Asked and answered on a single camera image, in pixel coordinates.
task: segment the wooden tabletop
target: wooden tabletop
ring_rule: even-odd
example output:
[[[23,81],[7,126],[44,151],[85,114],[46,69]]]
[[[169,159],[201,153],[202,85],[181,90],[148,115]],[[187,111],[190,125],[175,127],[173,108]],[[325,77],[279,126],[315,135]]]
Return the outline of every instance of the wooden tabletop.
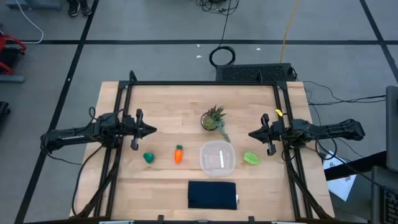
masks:
[[[117,82],[102,84],[97,114],[113,111],[117,86]],[[311,121],[303,84],[292,82],[288,87],[294,118]],[[223,139],[219,132],[205,131],[200,124],[201,115],[214,105],[225,108],[226,132],[236,153],[234,172],[222,178],[207,176],[199,162],[200,148],[205,142]],[[269,114],[271,121],[278,119],[271,86],[133,86],[129,113],[135,114],[138,108],[144,113],[144,122],[156,127],[157,132],[141,139],[138,151],[130,148],[132,136],[124,138],[112,219],[156,220],[158,215],[164,215],[165,220],[246,221],[248,216],[257,221],[294,220],[288,175],[280,156],[281,143],[275,142],[277,153],[267,156],[267,145],[248,136],[261,127],[264,113]],[[184,155],[176,165],[174,150],[178,144],[183,145]],[[98,146],[88,144],[84,160]],[[78,211],[98,188],[104,152],[103,149],[91,158],[81,174],[76,195]],[[145,152],[155,154],[153,163],[145,162]],[[260,164],[244,162],[245,152],[254,152]],[[308,189],[325,211],[334,216],[320,158],[308,149],[301,152]],[[235,182],[238,209],[188,209],[189,180]],[[297,192],[304,217],[302,195],[299,189]]]

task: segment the carrot toy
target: carrot toy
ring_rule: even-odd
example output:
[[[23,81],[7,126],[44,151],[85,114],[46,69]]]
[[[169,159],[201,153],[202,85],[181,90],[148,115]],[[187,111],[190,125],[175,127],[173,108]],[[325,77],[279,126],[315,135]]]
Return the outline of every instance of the carrot toy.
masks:
[[[174,151],[174,160],[176,164],[180,164],[182,160],[182,155],[183,155],[182,146],[177,145],[177,148]]]

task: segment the potted plant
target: potted plant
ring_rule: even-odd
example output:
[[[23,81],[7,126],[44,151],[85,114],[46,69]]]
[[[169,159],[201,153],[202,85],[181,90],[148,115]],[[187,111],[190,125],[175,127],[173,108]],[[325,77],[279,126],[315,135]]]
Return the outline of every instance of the potted plant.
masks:
[[[202,127],[207,131],[214,131],[218,128],[221,135],[223,135],[225,141],[230,142],[228,134],[225,132],[225,122],[223,116],[224,106],[217,108],[215,105],[212,109],[204,113],[200,118],[200,123]]]

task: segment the paper sheet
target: paper sheet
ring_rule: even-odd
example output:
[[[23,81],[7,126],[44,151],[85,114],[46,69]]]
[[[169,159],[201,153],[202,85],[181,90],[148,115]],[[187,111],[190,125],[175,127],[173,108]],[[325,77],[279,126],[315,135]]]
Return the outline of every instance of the paper sheet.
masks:
[[[323,161],[323,170],[341,165],[342,163],[336,159],[332,158],[327,161]],[[330,180],[328,181],[328,188],[329,191],[335,194],[337,197],[341,198],[344,201],[347,201],[349,192],[351,191],[351,188],[353,187],[354,180],[355,180],[356,175],[351,175],[348,177],[336,179],[336,180]]]

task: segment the black floor line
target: black floor line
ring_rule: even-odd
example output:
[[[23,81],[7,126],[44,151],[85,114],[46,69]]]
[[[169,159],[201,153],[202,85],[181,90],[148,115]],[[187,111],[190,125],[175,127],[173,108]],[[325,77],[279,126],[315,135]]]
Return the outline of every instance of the black floor line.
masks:
[[[43,40],[43,45],[78,45],[80,40]],[[85,45],[178,45],[178,44],[219,44],[220,40],[84,40]],[[283,40],[223,40],[224,44],[281,45]],[[379,40],[286,40],[287,45],[381,45]],[[398,45],[398,40],[386,44]]]
[[[374,35],[376,35],[377,40],[380,41],[380,46],[381,49],[384,53],[384,56],[386,57],[387,63],[390,66],[390,69],[392,71],[392,74],[395,76],[396,80],[398,81],[398,68],[397,65],[394,61],[394,59],[391,56],[391,53],[388,49],[386,41],[384,41],[383,36],[380,33],[379,28],[376,25],[376,21],[374,21],[373,16],[371,14],[371,11],[369,10],[368,5],[366,4],[365,0],[359,0],[363,10],[365,11],[366,17],[368,18],[369,23],[371,24],[371,27],[373,29]]]
[[[60,94],[60,98],[58,99],[57,106],[55,107],[55,112],[52,116],[49,130],[55,129],[57,127],[57,124],[58,124],[58,121],[59,121],[59,118],[61,115],[61,111],[62,111],[63,105],[65,103],[67,94],[68,94],[70,83],[72,82],[73,75],[75,74],[75,70],[76,70],[77,64],[79,62],[81,51],[83,50],[84,40],[86,40],[86,38],[87,38],[87,34],[90,29],[90,25],[93,21],[93,17],[94,17],[94,14],[95,14],[95,11],[96,11],[96,8],[98,5],[98,1],[99,0],[94,0],[93,7],[92,7],[93,13],[87,18],[85,28],[83,29],[83,33],[80,37],[80,43],[78,44],[78,47],[76,49],[75,56],[73,57],[72,64],[70,65],[68,75],[65,79],[65,83],[63,85],[63,88],[62,88],[62,91]],[[24,198],[22,199],[22,203],[21,203],[21,206],[19,207],[19,211],[18,211],[18,214],[17,214],[17,217],[16,217],[14,223],[20,224],[20,223],[24,222],[26,213],[29,208],[30,201],[32,200],[37,182],[39,181],[40,173],[43,169],[43,165],[44,165],[44,161],[45,161],[46,157],[47,156],[45,153],[39,154],[39,158],[37,159],[36,165],[33,170],[33,174],[30,177],[30,181],[27,186],[27,190],[25,192]]]

